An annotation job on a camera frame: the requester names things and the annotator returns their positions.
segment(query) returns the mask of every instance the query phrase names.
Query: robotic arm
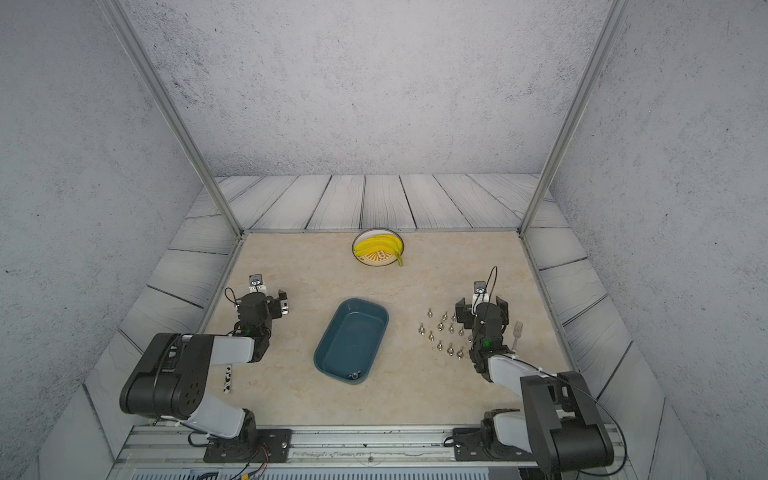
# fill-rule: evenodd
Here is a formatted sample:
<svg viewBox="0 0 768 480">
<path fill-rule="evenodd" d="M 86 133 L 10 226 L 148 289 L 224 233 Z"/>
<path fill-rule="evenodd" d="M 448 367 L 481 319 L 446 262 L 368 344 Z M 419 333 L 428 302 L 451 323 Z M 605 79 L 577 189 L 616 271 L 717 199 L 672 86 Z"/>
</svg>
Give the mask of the robotic arm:
<svg viewBox="0 0 768 480">
<path fill-rule="evenodd" d="M 490 460 L 520 460 L 521 454 L 530 453 L 545 474 L 613 463 L 602 418 L 583 393 L 589 392 L 584 377 L 576 372 L 544 374 L 504 345 L 509 306 L 498 297 L 496 304 L 490 303 L 485 282 L 475 282 L 471 306 L 463 298 L 456 303 L 456 321 L 472 330 L 469 358 L 475 371 L 521 396 L 525 411 L 493 410 L 485 413 L 480 429 L 456 429 L 457 459 L 463 444 L 477 445 Z"/>
<path fill-rule="evenodd" d="M 205 391 L 211 366 L 260 361 L 270 345 L 272 320 L 288 313 L 286 293 L 267 296 L 261 275 L 251 276 L 250 293 L 234 303 L 238 321 L 232 336 L 155 335 L 121 391 L 120 408 L 208 434 L 205 462 L 258 460 L 265 443 L 271 444 L 270 462 L 285 461 L 290 430 L 259 431 L 252 412 Z"/>
</svg>

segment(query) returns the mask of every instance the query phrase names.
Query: wire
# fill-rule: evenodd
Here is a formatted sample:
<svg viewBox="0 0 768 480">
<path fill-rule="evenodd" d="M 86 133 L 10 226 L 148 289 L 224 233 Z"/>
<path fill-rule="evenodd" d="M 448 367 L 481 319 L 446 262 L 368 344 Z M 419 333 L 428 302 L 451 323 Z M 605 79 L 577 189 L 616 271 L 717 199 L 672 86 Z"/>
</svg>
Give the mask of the wire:
<svg viewBox="0 0 768 480">
<path fill-rule="evenodd" d="M 239 478 L 242 478 L 240 476 L 243 474 L 243 472 L 246 471 L 246 468 L 248 468 L 250 466 L 251 460 L 253 460 L 253 457 L 256 456 L 256 454 L 259 452 L 259 450 L 264 452 L 264 462 L 262 462 L 261 466 L 257 470 L 254 470 L 253 472 L 249 472 L 247 474 L 246 478 L 250 478 L 250 476 L 253 473 L 258 473 L 259 470 L 261 470 L 262 468 L 264 468 L 264 471 L 266 471 L 266 465 L 270 462 L 270 453 L 269 453 L 269 451 L 267 451 L 266 447 L 262 444 L 262 445 L 259 445 L 259 448 L 255 452 L 253 452 L 253 454 L 250 456 L 250 458 L 248 458 L 248 463 L 245 464 L 243 469 L 240 470 L 237 473 L 237 475 L 235 475 L 234 477 L 230 478 L 230 480 L 237 480 Z"/>
<path fill-rule="evenodd" d="M 174 348 L 174 345 L 176 345 L 176 342 L 178 342 L 184 335 L 179 334 L 171 343 L 168 344 L 167 347 L 165 347 L 165 351 L 163 352 L 163 355 L 160 357 L 160 362 L 157 364 L 157 371 L 154 373 L 154 382 L 152 382 L 152 408 L 154 409 L 155 414 L 157 415 L 157 420 L 155 420 L 155 423 L 157 423 L 161 415 L 157 411 L 157 400 L 156 400 L 156 393 L 157 393 L 157 379 L 160 378 L 160 372 L 163 369 L 163 362 L 165 361 L 165 356 L 168 355 L 170 352 L 170 349 Z"/>
<path fill-rule="evenodd" d="M 493 270 L 496 270 L 496 276 L 493 279 L 493 288 L 496 288 L 496 278 L 498 278 L 498 267 L 494 266 L 491 268 L 491 272 L 488 274 L 488 280 L 485 281 L 485 291 L 482 292 L 480 295 L 477 295 L 475 297 L 475 300 L 472 301 L 472 313 L 475 313 L 475 305 L 479 305 L 482 302 L 479 302 L 478 300 L 482 300 L 485 298 L 485 294 L 488 292 L 488 283 L 491 282 L 491 275 L 493 275 Z M 491 288 L 491 292 L 488 294 L 488 301 L 491 301 L 491 295 L 493 294 L 493 288 Z"/>
<path fill-rule="evenodd" d="M 232 298 L 230 298 L 230 296 L 229 296 L 229 295 L 227 295 L 227 290 L 229 290 L 230 292 L 232 292 Z M 225 289 L 224 289 L 224 296 L 227 298 L 227 300 L 229 300 L 230 302 L 232 302 L 232 304 L 233 304 L 234 306 L 237 306 L 237 296 L 235 295 L 235 291 L 234 291 L 234 290 L 232 290 L 232 289 L 231 289 L 231 288 L 229 288 L 229 287 L 225 288 Z"/>
<path fill-rule="evenodd" d="M 621 435 L 621 444 L 624 445 L 624 458 L 621 460 L 621 465 L 619 466 L 619 468 L 616 471 L 611 472 L 611 473 L 589 473 L 589 472 L 584 472 L 582 470 L 579 470 L 579 473 L 583 473 L 585 475 L 590 475 L 592 477 L 610 477 L 610 476 L 616 475 L 618 472 L 621 472 L 622 470 L 624 470 L 624 466 L 627 464 L 627 459 L 629 458 L 629 449 L 627 448 L 627 439 L 624 437 L 624 430 L 621 429 L 621 425 L 619 425 L 619 422 L 616 421 L 616 418 L 614 418 L 614 416 L 611 415 L 611 413 L 608 411 L 608 409 L 606 409 L 603 406 L 602 403 L 598 402 L 598 400 L 595 397 L 593 397 L 592 395 L 590 395 L 589 393 L 586 393 L 584 390 L 578 388 L 573 383 L 570 383 L 570 382 L 568 382 L 566 380 L 563 380 L 559 376 L 552 375 L 551 373 L 547 373 L 543 369 L 541 369 L 540 367 L 537 367 L 536 365 L 532 365 L 531 363 L 528 363 L 525 360 L 520 360 L 518 358 L 515 358 L 513 356 L 509 356 L 509 355 L 504 355 L 504 356 L 507 357 L 508 359 L 512 359 L 512 360 L 514 360 L 516 362 L 524 363 L 525 365 L 527 365 L 527 366 L 529 366 L 529 367 L 531 367 L 533 369 L 537 369 L 540 373 L 543 373 L 546 376 L 550 376 L 553 379 L 557 379 L 558 381 L 563 382 L 564 384 L 571 386 L 572 389 L 576 389 L 579 392 L 581 392 L 583 395 L 586 395 L 592 402 L 594 402 L 595 405 L 597 405 L 600 408 L 602 408 L 608 414 L 608 416 L 611 417 L 611 420 L 616 425 L 616 430 L 618 430 L 619 431 L 619 435 Z"/>
<path fill-rule="evenodd" d="M 200 444 L 192 442 L 192 435 L 195 434 L 195 433 L 199 433 L 199 432 L 190 432 L 190 434 L 187 435 L 187 443 L 190 444 L 190 446 L 198 447 L 199 449 L 204 449 L 205 447 L 207 447 L 208 446 L 207 442 L 206 443 L 200 443 Z"/>
<path fill-rule="evenodd" d="M 488 274 L 488 280 L 485 282 L 485 291 L 488 292 L 488 284 L 491 282 L 491 275 L 494 275 L 493 277 L 493 287 L 491 287 L 491 291 L 488 294 L 488 302 L 491 302 L 491 295 L 493 295 L 493 289 L 496 288 L 496 280 L 498 279 L 498 267 L 496 265 L 491 268 L 491 272 Z M 488 316 L 488 307 L 485 308 L 485 314 L 482 316 L 482 321 L 480 323 L 485 324 L 485 317 Z M 502 329 L 502 333 L 507 329 L 506 326 Z"/>
</svg>

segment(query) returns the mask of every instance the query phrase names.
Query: mounting plate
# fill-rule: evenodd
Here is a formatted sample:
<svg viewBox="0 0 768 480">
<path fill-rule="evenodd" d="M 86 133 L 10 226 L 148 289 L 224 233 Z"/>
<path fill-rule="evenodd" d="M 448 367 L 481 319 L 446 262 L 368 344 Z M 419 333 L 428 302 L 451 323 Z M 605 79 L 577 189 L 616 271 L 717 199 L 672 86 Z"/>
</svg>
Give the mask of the mounting plate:
<svg viewBox="0 0 768 480">
<path fill-rule="evenodd" d="M 457 462 L 535 462 L 533 454 L 498 444 L 494 451 L 484 446 L 478 428 L 453 429 L 453 454 Z"/>
<path fill-rule="evenodd" d="M 259 429 L 259 442 L 266 446 L 270 453 L 270 463 L 285 463 L 288 460 L 290 438 L 293 432 L 290 429 Z M 211 443 L 205 449 L 203 462 L 206 463 L 230 463 L 248 462 L 263 463 L 264 452 L 261 449 L 254 455 L 242 445 L 232 445 L 226 442 Z"/>
</svg>

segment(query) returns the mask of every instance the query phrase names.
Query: ventilation grille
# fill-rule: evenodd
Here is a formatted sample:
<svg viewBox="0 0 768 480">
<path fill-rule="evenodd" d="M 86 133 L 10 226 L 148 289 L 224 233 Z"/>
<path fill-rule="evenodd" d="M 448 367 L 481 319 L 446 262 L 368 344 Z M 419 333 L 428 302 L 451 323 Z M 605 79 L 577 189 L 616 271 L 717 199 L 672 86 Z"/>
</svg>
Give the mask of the ventilation grille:
<svg viewBox="0 0 768 480">
<path fill-rule="evenodd" d="M 219 472 L 218 480 L 229 480 L 235 468 L 137 468 L 132 480 L 196 480 Z M 481 468 L 275 468 L 261 480 L 488 480 Z"/>
</svg>

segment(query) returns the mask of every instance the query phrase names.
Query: beige tabletop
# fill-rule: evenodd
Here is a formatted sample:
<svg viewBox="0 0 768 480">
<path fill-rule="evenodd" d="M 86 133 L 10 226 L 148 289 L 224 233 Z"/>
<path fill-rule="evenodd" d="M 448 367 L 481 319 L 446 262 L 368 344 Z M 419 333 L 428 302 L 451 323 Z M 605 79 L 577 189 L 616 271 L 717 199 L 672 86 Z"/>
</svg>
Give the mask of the beige tabletop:
<svg viewBox="0 0 768 480">
<path fill-rule="evenodd" d="M 273 324 L 260 362 L 233 367 L 232 392 L 222 393 L 223 367 L 211 369 L 208 389 L 251 410 L 259 425 L 476 424 L 484 412 L 520 408 L 521 399 L 486 382 L 472 367 L 467 338 L 437 324 L 455 303 L 472 301 L 472 283 L 498 266 L 494 296 L 509 302 L 512 326 L 525 323 L 518 352 L 551 372 L 568 369 L 544 303 L 514 232 L 403 233 L 404 266 L 361 264 L 354 233 L 252 233 L 228 282 L 240 297 L 248 276 L 261 273 L 270 295 L 288 293 L 290 313 Z M 319 372 L 315 348 L 343 300 L 361 298 L 389 312 L 389 325 L 368 378 L 349 385 Z M 427 318 L 432 309 L 433 317 Z M 206 333 L 227 333 L 237 321 L 222 298 Z M 426 335 L 419 335 L 424 323 Z M 429 331 L 435 341 L 427 339 Z M 443 350 L 437 350 L 442 340 Z M 448 344 L 465 356 L 446 352 Z"/>
</svg>

